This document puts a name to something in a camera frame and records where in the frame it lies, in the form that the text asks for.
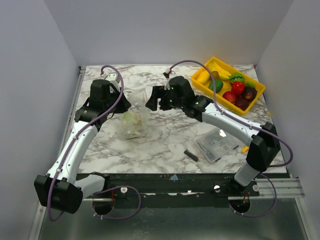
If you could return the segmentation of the white toy cauliflower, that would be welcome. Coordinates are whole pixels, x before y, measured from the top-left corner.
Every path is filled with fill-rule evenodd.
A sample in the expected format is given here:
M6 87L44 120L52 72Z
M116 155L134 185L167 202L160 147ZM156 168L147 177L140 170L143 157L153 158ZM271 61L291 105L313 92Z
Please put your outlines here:
M143 122L141 116L129 110L123 114L122 130L125 139L141 137L143 135Z

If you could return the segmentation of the clear zip top bag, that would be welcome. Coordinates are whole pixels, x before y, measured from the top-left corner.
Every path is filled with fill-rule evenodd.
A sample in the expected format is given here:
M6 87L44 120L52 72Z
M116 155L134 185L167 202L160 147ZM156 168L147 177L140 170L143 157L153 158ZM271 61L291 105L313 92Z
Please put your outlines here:
M120 137L124 140L144 137L148 131L149 110L146 107L147 91L140 88L127 96L131 107L121 118Z

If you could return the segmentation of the green toy bell pepper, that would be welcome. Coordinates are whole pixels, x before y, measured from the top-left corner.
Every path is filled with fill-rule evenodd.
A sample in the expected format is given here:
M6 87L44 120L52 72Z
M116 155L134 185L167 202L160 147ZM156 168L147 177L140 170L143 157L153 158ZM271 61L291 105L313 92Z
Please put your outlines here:
M214 81L215 81L215 92L219 93L222 90L224 83L220 79L215 79ZM212 81L210 82L208 88L212 91L214 90L214 84Z

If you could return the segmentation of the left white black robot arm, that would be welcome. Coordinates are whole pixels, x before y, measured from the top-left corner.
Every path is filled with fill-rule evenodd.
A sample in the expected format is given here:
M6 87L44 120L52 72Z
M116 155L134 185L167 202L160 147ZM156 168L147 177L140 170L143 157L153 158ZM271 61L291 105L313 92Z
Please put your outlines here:
M109 114L122 114L131 107L117 81L96 79L91 83L90 95L74 117L69 139L58 159L46 175L38 175L34 188L40 204L48 209L74 214L82 200L97 194L110 194L107 175L93 172L78 180L77 174L92 140Z

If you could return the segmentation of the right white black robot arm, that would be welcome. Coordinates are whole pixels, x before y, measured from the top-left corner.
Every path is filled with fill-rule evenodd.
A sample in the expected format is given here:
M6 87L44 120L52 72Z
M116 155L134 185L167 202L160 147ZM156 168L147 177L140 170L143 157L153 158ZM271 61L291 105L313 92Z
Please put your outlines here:
M166 85L154 86L145 106L151 111L180 109L189 118L213 125L248 146L246 163L230 183L230 191L236 196L247 192L249 183L270 167L281 149L272 123L260 125L246 120L219 107L212 99L196 95L189 81L182 76L170 78Z

